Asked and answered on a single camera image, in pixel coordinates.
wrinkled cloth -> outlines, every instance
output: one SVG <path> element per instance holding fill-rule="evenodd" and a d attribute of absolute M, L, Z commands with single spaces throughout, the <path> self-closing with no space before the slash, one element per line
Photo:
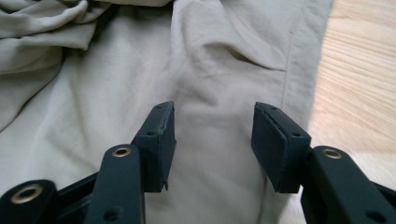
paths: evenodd
<path fill-rule="evenodd" d="M 147 222 L 277 223 L 287 196 L 250 148 L 253 106 L 307 127 L 332 0 L 139 2 L 0 3 L 0 192 L 97 172 L 173 100 L 169 191 L 146 194 Z M 94 35 L 111 3 L 132 6 Z"/>

seam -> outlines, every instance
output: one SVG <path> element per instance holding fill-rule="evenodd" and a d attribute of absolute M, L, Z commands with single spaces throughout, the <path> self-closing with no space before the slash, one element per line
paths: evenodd
<path fill-rule="evenodd" d="M 285 107 L 285 99 L 286 99 L 286 95 L 287 95 L 287 87 L 289 86 L 289 76 L 290 76 L 290 62 L 291 62 L 291 55 L 293 53 L 294 50 L 294 39 L 295 39 L 295 34 L 300 30 L 300 27 L 302 25 L 302 23 L 304 23 L 305 21 L 305 16 L 304 16 L 304 9 L 307 5 L 308 0 L 305 0 L 303 2 L 303 5 L 301 7 L 301 13 L 299 16 L 299 19 L 297 20 L 296 24 L 291 28 L 290 30 L 290 45 L 289 45 L 289 53 L 288 53 L 288 57 L 286 60 L 286 71 L 285 71 L 285 79 L 283 80 L 283 91 L 282 91 L 282 98 L 281 98 L 281 102 L 280 102 L 280 109 L 284 109 Z"/>

screw hole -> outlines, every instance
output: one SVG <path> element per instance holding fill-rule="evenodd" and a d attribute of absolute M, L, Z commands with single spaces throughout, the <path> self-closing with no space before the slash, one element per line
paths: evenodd
<path fill-rule="evenodd" d="M 41 194 L 43 187 L 37 184 L 28 185 L 16 192 L 11 201 L 13 203 L 28 203 Z"/>
<path fill-rule="evenodd" d="M 108 208 L 103 214 L 103 219 L 108 222 L 120 219 L 123 209 L 121 207 Z"/>
<path fill-rule="evenodd" d="M 118 148 L 113 151 L 113 156 L 115 157 L 124 157 L 131 153 L 131 149 L 127 147 Z"/>
<path fill-rule="evenodd" d="M 382 216 L 380 213 L 377 213 L 375 211 L 366 212 L 366 216 L 370 218 L 372 221 L 375 221 L 377 223 L 387 222 L 387 219 L 384 216 Z"/>
<path fill-rule="evenodd" d="M 339 152 L 328 148 L 323 150 L 323 154 L 332 159 L 341 159 L 343 157 Z"/>

wooden table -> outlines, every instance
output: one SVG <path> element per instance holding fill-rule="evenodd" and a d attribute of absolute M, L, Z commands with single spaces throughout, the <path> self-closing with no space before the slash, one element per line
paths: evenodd
<path fill-rule="evenodd" d="M 396 1 L 334 1 L 309 132 L 396 189 Z"/>

black plastic bracket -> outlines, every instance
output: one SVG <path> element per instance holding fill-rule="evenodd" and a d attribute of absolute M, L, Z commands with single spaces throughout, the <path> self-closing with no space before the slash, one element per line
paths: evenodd
<path fill-rule="evenodd" d="M 132 144 L 109 149 L 97 174 L 57 191 L 33 180 L 0 199 L 0 223 L 145 223 L 144 192 L 161 192 L 176 147 L 173 102 L 152 108 Z"/>
<path fill-rule="evenodd" d="M 342 150 L 315 147 L 279 108 L 256 103 L 251 145 L 277 192 L 297 193 L 307 223 L 396 223 L 396 192 L 372 183 Z"/>

